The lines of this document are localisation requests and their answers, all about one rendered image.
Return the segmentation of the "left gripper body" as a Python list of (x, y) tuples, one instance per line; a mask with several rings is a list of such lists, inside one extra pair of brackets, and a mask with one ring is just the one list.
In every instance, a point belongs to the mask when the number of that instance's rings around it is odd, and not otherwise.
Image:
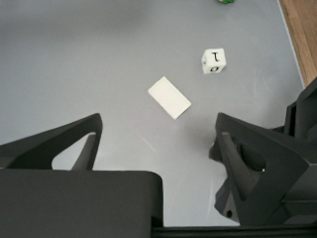
[[(255, 170), (253, 167), (251, 167), (248, 162), (246, 161), (245, 157), (244, 157), (244, 153), (243, 153), (243, 146), (244, 146), (244, 143), (242, 143), (240, 140), (238, 140), (237, 138), (235, 138), (234, 136), (232, 136), (230, 134), (231, 138), (232, 138), (232, 141), (233, 143), (241, 143), (241, 156), (243, 158), (243, 161), (245, 162), (245, 164), (251, 168), (252, 170)], [(218, 161), (220, 161), (220, 158), (221, 158), (221, 151), (220, 151), (220, 148), (219, 148), (219, 143), (218, 143), (218, 139), (217, 139), (217, 136), (216, 136), (216, 139), (215, 139), (215, 142), (213, 144), (213, 147), (211, 147), (210, 149), (210, 152), (209, 152), (209, 157), (211, 158), (214, 158)]]

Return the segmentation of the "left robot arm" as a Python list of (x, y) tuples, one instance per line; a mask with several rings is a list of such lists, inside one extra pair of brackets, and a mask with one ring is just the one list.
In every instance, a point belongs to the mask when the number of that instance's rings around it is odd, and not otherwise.
[[(297, 100), (287, 106), (284, 126), (270, 130), (317, 144), (317, 76), (299, 94)], [(243, 153), (248, 164), (255, 170), (245, 165), (258, 182), (266, 168), (265, 158), (245, 144)], [(222, 216), (240, 224), (228, 178), (216, 192), (215, 201), (214, 208)]]

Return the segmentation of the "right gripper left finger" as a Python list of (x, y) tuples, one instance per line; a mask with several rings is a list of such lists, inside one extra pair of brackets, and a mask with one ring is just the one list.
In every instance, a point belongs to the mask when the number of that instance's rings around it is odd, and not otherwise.
[(94, 113), (69, 124), (0, 145), (0, 167), (17, 170), (53, 170), (53, 159), (88, 134), (72, 170), (93, 170), (103, 123)]

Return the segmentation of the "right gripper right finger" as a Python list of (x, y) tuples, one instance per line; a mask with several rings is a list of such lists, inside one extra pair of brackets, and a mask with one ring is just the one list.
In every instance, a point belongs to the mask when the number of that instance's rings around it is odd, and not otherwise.
[[(284, 201), (317, 199), (317, 144), (223, 112), (217, 115), (215, 130), (240, 225), (261, 225)], [(265, 158), (258, 182), (230, 134)]]

